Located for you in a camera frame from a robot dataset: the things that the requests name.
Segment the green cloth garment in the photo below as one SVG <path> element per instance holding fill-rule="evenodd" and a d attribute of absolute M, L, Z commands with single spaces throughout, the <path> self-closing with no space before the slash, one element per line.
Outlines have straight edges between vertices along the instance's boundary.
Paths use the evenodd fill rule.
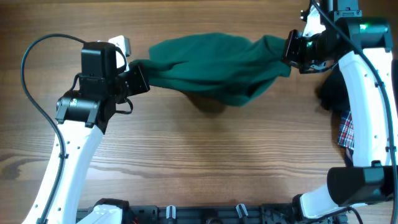
<path fill-rule="evenodd" d="M 160 42 L 143 67 L 149 84 L 193 93 L 228 106 L 244 106 L 261 96 L 291 67 L 282 62 L 285 40 L 265 35 L 253 42 L 245 37 L 209 33 Z"/>

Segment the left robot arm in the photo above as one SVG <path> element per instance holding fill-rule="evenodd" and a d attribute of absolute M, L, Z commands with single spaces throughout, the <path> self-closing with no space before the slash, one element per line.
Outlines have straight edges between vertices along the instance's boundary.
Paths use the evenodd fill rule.
<path fill-rule="evenodd" d="M 75 223 L 89 164 L 118 104 L 149 91 L 142 65 L 127 62 L 129 39 L 120 35 L 107 42 L 85 42 L 81 72 L 58 101 L 52 153 L 32 208 L 24 223 Z"/>

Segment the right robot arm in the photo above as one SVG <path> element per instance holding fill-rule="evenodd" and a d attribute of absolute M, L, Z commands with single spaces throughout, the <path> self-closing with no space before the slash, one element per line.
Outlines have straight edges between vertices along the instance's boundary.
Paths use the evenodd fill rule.
<path fill-rule="evenodd" d="M 292 30 L 283 61 L 304 73 L 339 67 L 354 124 L 352 167 L 334 167 L 326 184 L 295 198 L 298 220 L 314 223 L 357 207 L 397 202 L 397 109 L 389 23 L 365 17 L 357 1 L 311 0 L 303 31 Z"/>

